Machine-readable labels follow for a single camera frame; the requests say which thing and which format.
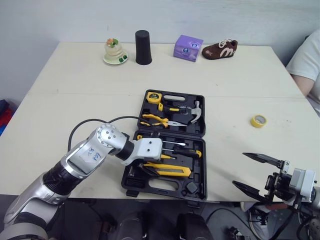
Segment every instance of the black cup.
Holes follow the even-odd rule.
[[[148,65],[152,62],[150,51],[150,36],[146,30],[135,32],[135,61],[140,65]]]

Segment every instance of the toy shoe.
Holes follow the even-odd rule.
[[[202,55],[209,60],[231,58],[235,55],[238,42],[236,40],[225,39],[219,43],[206,46],[202,50]]]

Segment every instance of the hammer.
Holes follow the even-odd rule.
[[[158,110],[159,111],[164,111],[167,114],[192,114],[196,115],[193,120],[190,121],[191,124],[196,123],[196,121],[201,117],[202,110],[199,107],[200,102],[195,101],[195,108],[191,107],[179,107],[179,108],[174,108],[174,107],[165,107],[162,105],[162,103],[158,103]]]
[[[194,124],[201,116],[202,110],[199,107],[200,102],[199,101],[195,101],[195,108],[191,108],[191,114],[192,115],[196,115],[195,118],[193,120],[190,121],[190,123]]]

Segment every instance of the person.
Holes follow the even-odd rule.
[[[286,69],[320,117],[320,28],[306,38]]]
[[[320,117],[320,28],[306,38],[286,69]],[[268,240],[271,237],[268,230],[268,214],[273,210],[288,207],[284,203],[264,205],[256,202],[241,202],[240,206],[242,211],[248,212],[250,228],[260,240]]]

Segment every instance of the purple box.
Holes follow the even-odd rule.
[[[195,62],[203,42],[195,37],[181,35],[174,45],[173,56]]]

